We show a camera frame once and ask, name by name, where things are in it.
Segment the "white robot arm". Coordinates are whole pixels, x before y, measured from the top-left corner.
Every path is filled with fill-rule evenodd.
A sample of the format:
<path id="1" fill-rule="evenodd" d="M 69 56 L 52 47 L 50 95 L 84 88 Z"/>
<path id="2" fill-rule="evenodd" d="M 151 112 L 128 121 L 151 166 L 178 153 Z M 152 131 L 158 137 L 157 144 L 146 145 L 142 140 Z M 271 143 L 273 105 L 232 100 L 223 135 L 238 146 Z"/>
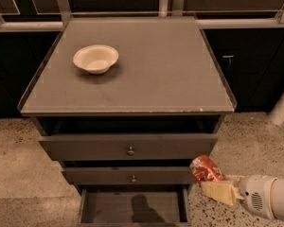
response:
<path id="1" fill-rule="evenodd" d="M 284 221 L 284 179 L 268 175 L 228 176 L 201 182 L 203 194 L 230 206 L 240 203 L 251 215 Z"/>

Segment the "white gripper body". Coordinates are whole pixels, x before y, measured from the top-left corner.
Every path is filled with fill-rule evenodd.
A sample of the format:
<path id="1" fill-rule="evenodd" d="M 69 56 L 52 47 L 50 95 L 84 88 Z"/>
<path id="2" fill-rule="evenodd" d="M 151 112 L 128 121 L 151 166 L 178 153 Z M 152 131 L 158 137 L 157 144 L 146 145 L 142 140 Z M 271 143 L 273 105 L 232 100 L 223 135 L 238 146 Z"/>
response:
<path id="1" fill-rule="evenodd" d="M 272 187 L 276 177 L 267 175 L 249 175 L 238 183 L 242 196 L 241 205 L 251 215 L 266 219 L 275 219 L 272 209 Z"/>

